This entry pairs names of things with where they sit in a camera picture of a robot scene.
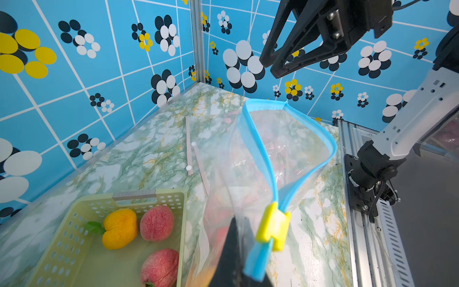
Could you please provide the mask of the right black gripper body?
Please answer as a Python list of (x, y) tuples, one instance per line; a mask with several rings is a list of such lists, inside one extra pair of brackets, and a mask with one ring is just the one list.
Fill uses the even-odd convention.
[(391, 1), (320, 1), (317, 27), (321, 54), (341, 54), (368, 31), (380, 38), (392, 27)]

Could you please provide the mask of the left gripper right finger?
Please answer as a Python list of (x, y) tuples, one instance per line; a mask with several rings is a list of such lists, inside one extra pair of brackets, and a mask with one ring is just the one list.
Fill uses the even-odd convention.
[(273, 287), (268, 275), (263, 274), (264, 277), (262, 280), (258, 278), (254, 279), (252, 276), (248, 276), (245, 273), (243, 274), (243, 286), (244, 287)]

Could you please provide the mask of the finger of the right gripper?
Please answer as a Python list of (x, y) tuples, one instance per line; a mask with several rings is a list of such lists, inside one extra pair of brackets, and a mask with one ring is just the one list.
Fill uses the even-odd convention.
[(288, 57), (289, 62), (307, 53), (304, 49), (316, 40), (315, 20), (315, 1), (281, 1), (261, 53), (260, 61), (263, 66), (271, 67), (275, 52), (284, 45), (298, 49)]
[(295, 57), (293, 61), (289, 62), (288, 57), (297, 50), (297, 48), (284, 45), (275, 52), (274, 62), (270, 69), (270, 72), (275, 78), (284, 77), (301, 68), (344, 53), (344, 43), (327, 43), (324, 41), (322, 45), (302, 56)]

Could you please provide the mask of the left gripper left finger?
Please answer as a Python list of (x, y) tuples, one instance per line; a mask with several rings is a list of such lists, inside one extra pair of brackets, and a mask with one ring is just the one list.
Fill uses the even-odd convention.
[(230, 222), (224, 247), (209, 286), (243, 286), (243, 236), (235, 217)]

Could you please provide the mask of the clear zip-top bag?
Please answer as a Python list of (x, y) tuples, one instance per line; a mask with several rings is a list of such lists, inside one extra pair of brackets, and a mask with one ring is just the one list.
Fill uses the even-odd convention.
[(243, 274), (262, 280), (271, 254), (285, 247), (292, 211), (336, 152), (331, 134), (287, 102), (247, 100), (213, 161), (186, 285), (209, 287), (234, 217)]

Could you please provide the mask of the pale green plastic basket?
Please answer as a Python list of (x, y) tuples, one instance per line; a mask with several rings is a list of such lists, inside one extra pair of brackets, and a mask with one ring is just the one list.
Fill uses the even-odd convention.
[[(186, 192), (159, 189), (138, 194), (84, 196), (73, 203), (49, 247), (28, 279), (29, 287), (150, 287), (141, 278), (147, 258), (175, 251), (172, 285), (181, 285), (186, 221)], [(141, 236), (139, 225), (152, 209), (169, 209), (173, 225), (165, 239)]]

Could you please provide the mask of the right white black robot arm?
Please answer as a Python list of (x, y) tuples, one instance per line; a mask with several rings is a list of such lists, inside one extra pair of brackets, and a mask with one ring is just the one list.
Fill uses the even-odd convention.
[[(380, 37), (392, 26), (390, 1), (282, 1), (261, 63), (281, 78), (349, 51), (367, 31)], [(358, 152), (349, 181), (359, 191), (396, 176), (411, 148), (459, 107), (459, 30), (436, 50), (432, 70), (395, 118)]]

